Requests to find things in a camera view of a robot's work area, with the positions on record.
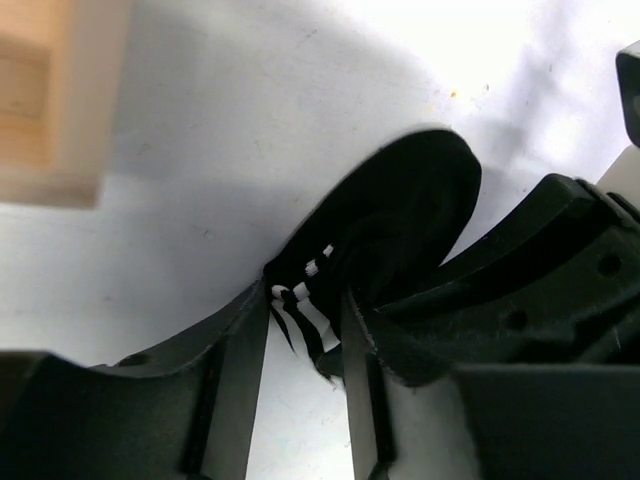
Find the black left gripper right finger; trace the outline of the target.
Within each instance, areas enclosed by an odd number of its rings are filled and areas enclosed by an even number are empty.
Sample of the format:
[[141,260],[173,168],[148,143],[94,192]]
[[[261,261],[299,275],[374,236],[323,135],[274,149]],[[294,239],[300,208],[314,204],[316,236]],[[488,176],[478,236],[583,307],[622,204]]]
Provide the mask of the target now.
[[471,365],[408,387],[375,358],[351,294],[342,348],[358,479],[635,479],[639,370]]

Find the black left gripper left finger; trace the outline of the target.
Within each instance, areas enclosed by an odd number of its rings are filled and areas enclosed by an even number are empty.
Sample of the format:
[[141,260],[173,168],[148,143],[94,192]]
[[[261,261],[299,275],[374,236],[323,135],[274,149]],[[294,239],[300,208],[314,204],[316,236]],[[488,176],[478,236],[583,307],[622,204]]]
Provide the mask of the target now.
[[242,479],[269,324],[261,282],[115,365],[1,355],[5,479]]

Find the black sock with white stripes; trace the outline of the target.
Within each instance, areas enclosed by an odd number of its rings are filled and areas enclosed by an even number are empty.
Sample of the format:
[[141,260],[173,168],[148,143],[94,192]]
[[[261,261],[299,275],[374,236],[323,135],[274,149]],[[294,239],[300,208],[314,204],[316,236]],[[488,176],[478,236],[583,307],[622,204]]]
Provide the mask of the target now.
[[309,301],[339,336],[346,288],[374,307],[412,294],[468,224],[481,178],[479,160],[457,133],[408,133],[346,176],[265,265],[276,322],[293,319],[319,375],[343,377],[342,347],[324,347],[300,303]]

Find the wooden compartment sock box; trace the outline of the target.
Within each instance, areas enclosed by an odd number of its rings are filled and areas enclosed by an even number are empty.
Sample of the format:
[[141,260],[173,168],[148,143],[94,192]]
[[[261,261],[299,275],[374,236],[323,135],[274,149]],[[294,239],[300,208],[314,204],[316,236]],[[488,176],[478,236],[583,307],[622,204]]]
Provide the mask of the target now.
[[1,4],[1,199],[92,208],[109,156],[132,4]]

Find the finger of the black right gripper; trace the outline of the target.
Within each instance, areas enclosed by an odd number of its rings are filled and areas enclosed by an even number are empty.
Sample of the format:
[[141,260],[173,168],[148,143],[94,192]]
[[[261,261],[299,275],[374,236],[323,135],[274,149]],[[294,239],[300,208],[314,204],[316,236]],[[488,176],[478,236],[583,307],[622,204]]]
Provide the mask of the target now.
[[635,364],[639,206],[559,174],[372,315],[384,365]]

